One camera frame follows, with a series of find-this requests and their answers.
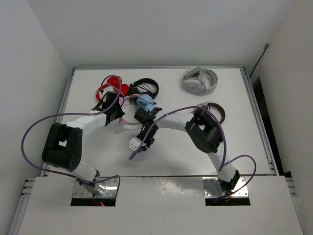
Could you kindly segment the blue pink cat-ear headphones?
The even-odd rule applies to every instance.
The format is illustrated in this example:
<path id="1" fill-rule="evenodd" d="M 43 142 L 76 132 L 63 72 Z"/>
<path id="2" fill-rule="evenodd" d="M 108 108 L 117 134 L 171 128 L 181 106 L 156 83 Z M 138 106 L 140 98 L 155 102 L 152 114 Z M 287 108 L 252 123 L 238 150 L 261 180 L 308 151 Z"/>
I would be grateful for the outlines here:
<path id="1" fill-rule="evenodd" d="M 125 100 L 135 101 L 135 104 L 137 104 L 140 108 L 143 108 L 145 111 L 152 111 L 156 103 L 153 102 L 153 98 L 147 94 L 132 94 L 128 95 L 124 98 Z M 129 122 L 125 120 L 124 118 L 120 118 L 118 122 L 119 126 L 134 126 L 134 125 L 139 125 L 139 122 Z"/>

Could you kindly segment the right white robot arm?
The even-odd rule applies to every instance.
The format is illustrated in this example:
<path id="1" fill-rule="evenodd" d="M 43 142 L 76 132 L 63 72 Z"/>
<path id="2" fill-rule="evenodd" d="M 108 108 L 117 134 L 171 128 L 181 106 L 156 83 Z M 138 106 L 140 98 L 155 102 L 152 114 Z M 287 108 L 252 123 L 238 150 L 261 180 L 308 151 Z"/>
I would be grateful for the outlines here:
<path id="1" fill-rule="evenodd" d="M 232 193 L 240 174 L 226 155 L 225 136 L 219 121 L 206 109 L 198 107 L 190 113 L 181 113 L 181 109 L 163 112 L 159 107 L 150 111 L 139 108 L 134 118 L 142 124 L 142 129 L 129 142 L 129 148 L 133 151 L 130 159 L 138 152 L 149 149 L 158 129 L 179 130 L 187 133 L 195 147 L 208 155 L 216 169 L 222 191 L 225 194 Z"/>

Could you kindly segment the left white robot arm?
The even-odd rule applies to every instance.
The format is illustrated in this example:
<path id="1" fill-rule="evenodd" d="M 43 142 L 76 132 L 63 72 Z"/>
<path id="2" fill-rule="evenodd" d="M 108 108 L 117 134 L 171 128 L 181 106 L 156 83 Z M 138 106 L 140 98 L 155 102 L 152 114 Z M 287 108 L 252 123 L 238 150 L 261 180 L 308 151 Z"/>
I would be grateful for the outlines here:
<path id="1" fill-rule="evenodd" d="M 79 181 L 91 184 L 99 172 L 82 160 L 83 138 L 123 115 L 118 93 L 106 92 L 86 116 L 51 125 L 42 153 L 43 162 L 62 168 Z"/>

